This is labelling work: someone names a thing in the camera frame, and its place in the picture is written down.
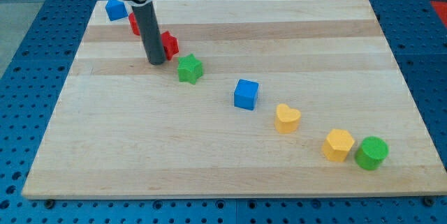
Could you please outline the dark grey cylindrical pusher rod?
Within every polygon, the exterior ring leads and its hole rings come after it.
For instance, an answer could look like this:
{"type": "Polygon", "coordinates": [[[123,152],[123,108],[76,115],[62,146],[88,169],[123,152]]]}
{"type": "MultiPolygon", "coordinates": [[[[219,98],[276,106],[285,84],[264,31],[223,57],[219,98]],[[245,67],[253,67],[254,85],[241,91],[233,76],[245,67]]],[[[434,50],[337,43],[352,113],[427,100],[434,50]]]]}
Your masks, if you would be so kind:
{"type": "Polygon", "coordinates": [[[144,6],[132,7],[136,18],[140,37],[151,65],[161,65],[166,61],[159,25],[152,1],[144,6]]]}

